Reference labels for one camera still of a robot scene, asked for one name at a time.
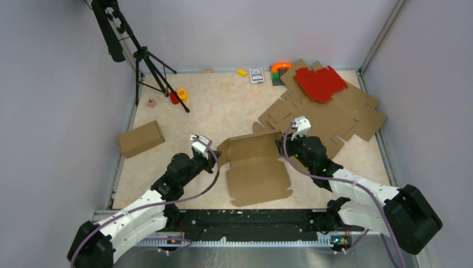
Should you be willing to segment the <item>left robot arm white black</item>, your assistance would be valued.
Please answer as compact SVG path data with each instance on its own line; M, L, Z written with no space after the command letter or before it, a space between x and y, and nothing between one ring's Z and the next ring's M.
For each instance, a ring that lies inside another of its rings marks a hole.
M178 226L177 213L166 209L183 202L184 187L202 171L219 167L220 151L175 154L166 172L132 204L107 219L83 223L67 253L71 267L112 267L130 248L155 231Z

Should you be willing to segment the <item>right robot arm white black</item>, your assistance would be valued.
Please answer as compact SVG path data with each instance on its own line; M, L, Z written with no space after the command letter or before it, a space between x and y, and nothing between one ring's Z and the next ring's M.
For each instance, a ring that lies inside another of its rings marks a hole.
M339 195L327 204L327 223L334 230L358 226L392 239L411 255L419 254L443 228L443 222L415 186L384 185L356 175L332 161L315 136L281 137L280 154L302 165L292 166L322 189Z

